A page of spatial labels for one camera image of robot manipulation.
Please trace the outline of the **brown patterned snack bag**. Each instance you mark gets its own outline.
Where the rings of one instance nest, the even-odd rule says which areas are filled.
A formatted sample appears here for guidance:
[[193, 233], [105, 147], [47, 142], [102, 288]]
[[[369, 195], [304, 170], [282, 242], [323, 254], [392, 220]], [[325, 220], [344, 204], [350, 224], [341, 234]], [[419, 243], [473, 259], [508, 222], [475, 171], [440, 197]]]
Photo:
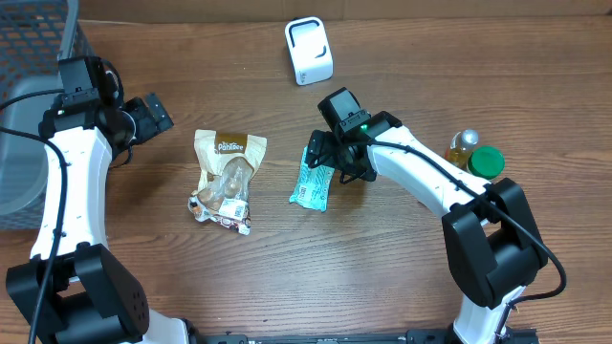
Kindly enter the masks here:
[[187, 206], [200, 223], [251, 233], [249, 184], [264, 160], [268, 141], [249, 134], [198, 129], [194, 150], [201, 174]]

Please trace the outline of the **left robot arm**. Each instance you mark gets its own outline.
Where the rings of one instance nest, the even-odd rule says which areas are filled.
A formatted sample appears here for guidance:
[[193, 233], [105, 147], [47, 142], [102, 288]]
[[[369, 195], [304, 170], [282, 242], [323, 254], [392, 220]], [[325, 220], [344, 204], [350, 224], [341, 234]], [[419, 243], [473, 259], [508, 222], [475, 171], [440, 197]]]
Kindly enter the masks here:
[[189, 321], [149, 307], [105, 230], [113, 160], [170, 129], [170, 115], [154, 94], [126, 100], [119, 73], [103, 58], [62, 59], [58, 70], [62, 87], [33, 135], [48, 162], [42, 223], [29, 262], [6, 276], [29, 342], [198, 342]]

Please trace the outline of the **green lid jar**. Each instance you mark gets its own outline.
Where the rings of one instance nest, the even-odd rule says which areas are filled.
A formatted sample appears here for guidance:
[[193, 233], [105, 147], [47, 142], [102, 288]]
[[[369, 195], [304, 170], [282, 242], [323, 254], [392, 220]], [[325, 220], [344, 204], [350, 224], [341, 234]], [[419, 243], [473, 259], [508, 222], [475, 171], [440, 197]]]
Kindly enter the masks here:
[[493, 146], [481, 146], [474, 150], [468, 160], [469, 172], [477, 177], [492, 180], [505, 168], [504, 155]]

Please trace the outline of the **mint green wipes pack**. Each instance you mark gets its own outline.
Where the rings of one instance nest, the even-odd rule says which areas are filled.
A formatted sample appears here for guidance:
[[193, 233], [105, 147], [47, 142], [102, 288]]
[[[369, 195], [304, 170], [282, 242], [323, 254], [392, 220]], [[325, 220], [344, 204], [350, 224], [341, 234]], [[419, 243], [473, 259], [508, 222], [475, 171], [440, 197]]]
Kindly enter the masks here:
[[335, 170], [324, 165], [314, 169], [310, 168], [306, 163], [306, 153], [307, 148], [304, 148], [297, 182], [294, 192], [289, 198], [289, 203], [325, 212]]

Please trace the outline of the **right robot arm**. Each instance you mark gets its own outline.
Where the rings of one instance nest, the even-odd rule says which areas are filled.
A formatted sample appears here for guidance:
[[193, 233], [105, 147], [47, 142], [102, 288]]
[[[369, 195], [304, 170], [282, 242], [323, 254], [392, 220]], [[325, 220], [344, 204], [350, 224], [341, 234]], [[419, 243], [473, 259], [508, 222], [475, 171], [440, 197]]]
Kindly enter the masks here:
[[407, 343], [536, 343], [534, 330], [508, 326], [511, 309], [549, 260], [521, 187], [473, 176], [421, 144], [387, 112], [371, 115], [341, 88], [318, 106], [329, 126], [313, 132], [312, 167], [339, 171], [342, 183], [384, 176], [440, 218], [461, 309], [445, 329], [412, 329]]

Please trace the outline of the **clear plastic bottle grey cap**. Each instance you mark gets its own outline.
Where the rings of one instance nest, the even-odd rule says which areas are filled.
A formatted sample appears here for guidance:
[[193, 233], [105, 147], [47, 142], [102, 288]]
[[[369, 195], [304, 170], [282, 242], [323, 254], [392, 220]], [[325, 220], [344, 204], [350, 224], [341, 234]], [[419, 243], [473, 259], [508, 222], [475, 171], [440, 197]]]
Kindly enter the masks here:
[[458, 132], [451, 140], [444, 158], [451, 164], [467, 169], [468, 160], [479, 143], [479, 134], [473, 129]]

